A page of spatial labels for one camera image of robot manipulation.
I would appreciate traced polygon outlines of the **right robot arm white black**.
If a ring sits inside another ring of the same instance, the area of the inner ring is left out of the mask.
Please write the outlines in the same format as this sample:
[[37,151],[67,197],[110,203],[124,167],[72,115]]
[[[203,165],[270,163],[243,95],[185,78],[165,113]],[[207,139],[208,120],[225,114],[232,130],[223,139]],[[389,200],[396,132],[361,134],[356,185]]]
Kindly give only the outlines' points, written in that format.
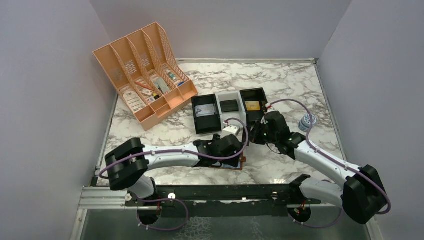
[[266,113],[254,123],[249,140],[257,145],[273,145],[280,155],[302,162],[327,176],[317,180],[303,174],[289,184],[289,199],[300,204],[314,199],[341,208],[353,221],[366,224],[391,203],[378,171],[370,166],[351,164],[321,150],[306,135],[292,132],[278,111]]

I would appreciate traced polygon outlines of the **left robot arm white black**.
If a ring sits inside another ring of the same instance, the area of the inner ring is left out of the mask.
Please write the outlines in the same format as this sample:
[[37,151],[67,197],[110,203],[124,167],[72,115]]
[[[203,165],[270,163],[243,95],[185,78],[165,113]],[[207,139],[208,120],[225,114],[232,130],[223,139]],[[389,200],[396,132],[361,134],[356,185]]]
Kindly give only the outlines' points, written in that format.
[[106,167],[99,177],[109,181],[112,191],[127,189],[149,206],[157,200],[157,191],[154,179],[145,176],[146,172],[169,167],[208,168],[217,162],[237,166],[246,145],[233,134],[172,147],[144,145],[140,138],[132,138],[106,155]]

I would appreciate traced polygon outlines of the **brown leather card holder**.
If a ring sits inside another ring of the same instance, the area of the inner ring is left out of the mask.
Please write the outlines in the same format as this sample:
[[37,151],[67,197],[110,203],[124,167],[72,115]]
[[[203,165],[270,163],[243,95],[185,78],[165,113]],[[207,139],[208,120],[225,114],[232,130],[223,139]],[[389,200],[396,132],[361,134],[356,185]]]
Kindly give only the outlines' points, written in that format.
[[228,164],[223,164],[223,163],[217,162],[217,163],[213,164],[211,166],[211,168],[241,171],[243,169],[243,165],[244,165],[245,162],[246,162],[246,157],[243,156],[243,154],[241,154],[238,165],[236,167],[228,165]]

